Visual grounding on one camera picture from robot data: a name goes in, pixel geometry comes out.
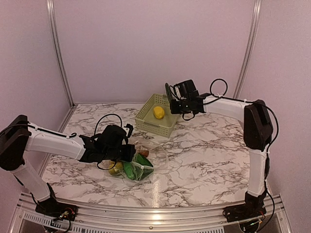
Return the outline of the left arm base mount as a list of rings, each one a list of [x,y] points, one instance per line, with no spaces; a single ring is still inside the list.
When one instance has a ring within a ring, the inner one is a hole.
[[[67,219],[74,221],[77,213],[77,206],[58,202],[52,187],[47,183],[50,197],[45,201],[37,201],[35,211],[37,213],[54,217],[54,220]]]

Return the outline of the yellow fake lemon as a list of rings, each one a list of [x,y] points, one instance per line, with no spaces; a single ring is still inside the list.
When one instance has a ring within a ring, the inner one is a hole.
[[[163,119],[165,116],[165,110],[161,106],[155,106],[153,108],[153,114],[156,119]]]

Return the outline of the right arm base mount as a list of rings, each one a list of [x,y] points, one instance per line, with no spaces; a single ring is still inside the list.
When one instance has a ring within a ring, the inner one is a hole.
[[[264,191],[258,197],[245,193],[244,203],[238,205],[227,206],[223,210],[223,216],[227,222],[245,220],[266,214],[264,199],[267,191]]]

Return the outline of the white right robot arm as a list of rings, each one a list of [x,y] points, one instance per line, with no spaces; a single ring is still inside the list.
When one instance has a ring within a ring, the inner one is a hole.
[[[256,198],[261,196],[267,189],[269,146],[273,141],[273,125],[265,102],[233,99],[224,94],[216,95],[211,90],[199,94],[193,80],[175,85],[166,83],[165,89],[172,114],[217,114],[241,123],[243,140],[250,155],[247,193]]]

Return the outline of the green fake cucumber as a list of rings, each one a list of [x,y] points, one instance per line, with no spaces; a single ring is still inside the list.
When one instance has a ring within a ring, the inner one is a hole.
[[[172,100],[173,100],[173,96],[170,90],[170,85],[168,83],[165,83],[165,90],[166,90],[166,95],[167,95],[167,99],[169,104],[171,104]]]

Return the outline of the clear zip top bag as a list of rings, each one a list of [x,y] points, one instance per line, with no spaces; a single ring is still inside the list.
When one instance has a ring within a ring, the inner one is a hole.
[[[134,145],[136,153],[131,162],[102,161],[97,167],[108,172],[112,177],[137,183],[153,175],[156,171],[167,168],[169,158],[159,143],[137,140]]]

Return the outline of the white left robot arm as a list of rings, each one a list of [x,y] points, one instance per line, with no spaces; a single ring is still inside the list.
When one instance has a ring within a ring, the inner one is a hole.
[[[76,133],[62,134],[39,127],[27,116],[17,116],[0,133],[0,167],[12,173],[34,196],[42,202],[51,216],[61,212],[61,204],[53,199],[52,189],[24,158],[29,151],[55,154],[82,163],[101,163],[104,160],[131,162],[136,153],[129,144],[134,127],[131,124],[108,125],[102,133],[93,136]]]

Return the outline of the brown fake potato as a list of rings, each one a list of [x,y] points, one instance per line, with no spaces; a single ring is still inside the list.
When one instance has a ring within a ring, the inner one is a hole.
[[[148,150],[140,151],[139,154],[147,158],[149,156],[149,151]]]

